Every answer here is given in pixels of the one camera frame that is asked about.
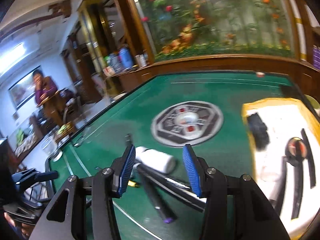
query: person's hair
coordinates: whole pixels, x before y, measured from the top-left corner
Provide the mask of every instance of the person's hair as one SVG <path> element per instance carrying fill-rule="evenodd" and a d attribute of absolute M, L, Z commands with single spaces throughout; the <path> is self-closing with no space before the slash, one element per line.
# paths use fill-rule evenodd
<path fill-rule="evenodd" d="M 43 76 L 43 73 L 40 69 L 36 69 L 33 73 L 32 73 L 32 77 L 34 78 L 35 75 L 40 75 Z"/>

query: purple tip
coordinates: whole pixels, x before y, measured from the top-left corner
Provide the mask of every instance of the purple tip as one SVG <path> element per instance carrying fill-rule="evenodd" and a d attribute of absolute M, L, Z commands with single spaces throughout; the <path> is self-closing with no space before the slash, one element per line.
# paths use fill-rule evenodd
<path fill-rule="evenodd" d="M 173 222 L 173 218 L 166 218 L 165 220 L 163 220 L 163 222 L 165 222 L 166 224 L 170 224 L 171 222 Z"/>

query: picture frame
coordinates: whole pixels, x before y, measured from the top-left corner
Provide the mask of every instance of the picture frame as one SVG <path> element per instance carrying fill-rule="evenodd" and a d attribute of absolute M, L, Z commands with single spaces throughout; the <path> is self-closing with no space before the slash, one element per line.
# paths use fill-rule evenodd
<path fill-rule="evenodd" d="M 17 110 L 35 95 L 32 73 L 36 69 L 41 70 L 41 65 L 30 71 L 9 88 L 9 94 Z"/>

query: blue gripper pad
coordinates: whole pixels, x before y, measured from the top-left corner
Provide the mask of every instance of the blue gripper pad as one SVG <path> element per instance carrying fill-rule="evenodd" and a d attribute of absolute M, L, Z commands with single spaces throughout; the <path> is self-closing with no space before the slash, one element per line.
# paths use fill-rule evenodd
<path fill-rule="evenodd" d="M 183 147 L 182 158 L 184 166 L 187 170 L 192 191 L 197 195 L 197 197 L 200 197 L 202 195 L 202 190 L 200 184 L 200 176 L 196 168 L 198 160 L 190 144 L 186 144 Z"/>
<path fill-rule="evenodd" d="M 126 151 L 127 150 L 129 150 L 129 153 L 127 153 L 126 155 L 125 152 L 122 156 L 123 158 L 126 157 L 126 159 L 124 161 L 124 166 L 119 176 L 119 187 L 117 190 L 119 196 L 122 196 L 122 194 L 127 190 L 128 181 L 130 179 L 131 171 L 134 165 L 134 161 L 136 159 L 136 148 L 133 145 L 131 145 L 131 147 L 128 147 Z"/>

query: purple sweater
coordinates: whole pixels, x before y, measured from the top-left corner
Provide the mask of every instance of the purple sweater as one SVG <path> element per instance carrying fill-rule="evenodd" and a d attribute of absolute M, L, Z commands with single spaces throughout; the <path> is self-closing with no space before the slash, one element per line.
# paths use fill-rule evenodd
<path fill-rule="evenodd" d="M 39 105 L 42 100 L 40 99 L 40 97 L 44 94 L 47 93 L 47 97 L 51 97 L 54 95 L 55 92 L 57 92 L 57 86 L 56 84 L 53 82 L 53 80 L 51 79 L 51 77 L 45 77 L 43 84 L 42 84 L 42 88 L 39 90 L 36 90 L 36 103 Z"/>

